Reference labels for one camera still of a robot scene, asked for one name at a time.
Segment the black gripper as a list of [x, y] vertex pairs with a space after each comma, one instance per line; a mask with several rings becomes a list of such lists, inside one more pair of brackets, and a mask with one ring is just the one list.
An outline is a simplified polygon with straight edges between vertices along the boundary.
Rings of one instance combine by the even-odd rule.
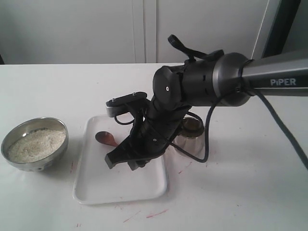
[[135, 115], [129, 136], [105, 156], [109, 169], [127, 163], [134, 171], [162, 156], [178, 133], [181, 120], [190, 110], [187, 103], [169, 108], [156, 98], [149, 101], [149, 106]]

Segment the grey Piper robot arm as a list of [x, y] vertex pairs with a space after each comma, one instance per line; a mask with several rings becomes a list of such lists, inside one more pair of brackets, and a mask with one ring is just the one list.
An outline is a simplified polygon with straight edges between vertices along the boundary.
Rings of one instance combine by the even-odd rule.
[[136, 92], [106, 103], [110, 117], [130, 113], [134, 118], [129, 136], [105, 156], [109, 168], [127, 163], [135, 170], [162, 156], [193, 106], [209, 107], [204, 128], [207, 135], [215, 107], [241, 106], [252, 96], [260, 98], [302, 163], [308, 163], [298, 141], [267, 100], [268, 95], [307, 96], [307, 51], [259, 60], [234, 52], [213, 60], [206, 58], [178, 66], [162, 66], [154, 74], [153, 93], [151, 100], [145, 92]]

